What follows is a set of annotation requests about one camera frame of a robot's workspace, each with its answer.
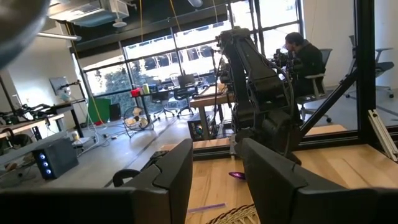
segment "black speaker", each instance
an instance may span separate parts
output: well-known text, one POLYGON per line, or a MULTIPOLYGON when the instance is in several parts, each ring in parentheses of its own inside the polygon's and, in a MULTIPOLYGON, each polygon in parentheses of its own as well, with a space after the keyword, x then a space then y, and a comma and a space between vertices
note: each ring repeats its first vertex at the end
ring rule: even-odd
POLYGON ((121 119, 120 104, 115 103, 109 106, 109 120, 118 121, 121 119))
POLYGON ((56 179, 79 164, 76 149, 68 138, 42 144, 32 153, 45 180, 56 179))

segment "green object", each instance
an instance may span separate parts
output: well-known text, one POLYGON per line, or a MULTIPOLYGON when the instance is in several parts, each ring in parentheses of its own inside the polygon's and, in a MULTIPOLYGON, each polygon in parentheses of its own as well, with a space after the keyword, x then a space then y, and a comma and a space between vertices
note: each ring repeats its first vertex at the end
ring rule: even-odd
MULTIPOLYGON (((106 123, 109 120, 109 106, 111 104, 110 99, 94 99, 95 105, 97 106, 99 116, 102 119, 102 122, 106 123)), ((88 100, 88 114, 93 121, 93 123, 100 121, 98 117, 97 111, 95 110, 95 105, 92 98, 88 100)))

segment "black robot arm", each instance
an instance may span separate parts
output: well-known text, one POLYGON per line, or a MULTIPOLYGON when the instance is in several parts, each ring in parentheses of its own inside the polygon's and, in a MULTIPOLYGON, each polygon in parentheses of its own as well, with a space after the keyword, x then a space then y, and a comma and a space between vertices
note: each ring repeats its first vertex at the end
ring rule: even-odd
MULTIPOLYGON (((248 29, 224 31, 217 40, 231 65, 235 103, 249 102, 252 108, 252 128, 239 130, 236 133, 237 142, 252 138, 300 163, 291 153, 301 137, 299 121, 294 120, 293 116, 296 107, 289 78, 285 79, 286 82, 279 78, 275 70, 285 73, 258 52, 248 29)), ((233 119, 237 119, 233 122, 239 124, 239 116, 233 119)))

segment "purple strip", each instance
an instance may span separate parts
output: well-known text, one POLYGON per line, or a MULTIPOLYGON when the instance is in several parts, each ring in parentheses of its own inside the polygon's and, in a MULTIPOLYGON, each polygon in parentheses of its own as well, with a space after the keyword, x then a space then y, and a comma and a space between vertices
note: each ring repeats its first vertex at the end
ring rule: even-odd
POLYGON ((191 209, 188 209, 187 213, 203 212, 205 210, 210 210, 210 209, 213 209, 213 208, 222 208, 222 207, 225 207, 225 206, 226 206, 225 203, 220 203, 220 204, 216 204, 216 205, 208 205, 208 206, 199 207, 199 208, 191 208, 191 209))

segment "dark hair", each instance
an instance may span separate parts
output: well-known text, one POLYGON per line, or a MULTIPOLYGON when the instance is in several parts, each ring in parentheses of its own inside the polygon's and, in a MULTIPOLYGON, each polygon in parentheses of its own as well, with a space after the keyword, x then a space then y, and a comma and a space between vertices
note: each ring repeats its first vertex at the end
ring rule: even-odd
POLYGON ((304 37, 298 32, 291 32, 286 35, 285 40, 290 44, 295 43, 296 45, 302 45, 304 42, 304 37))

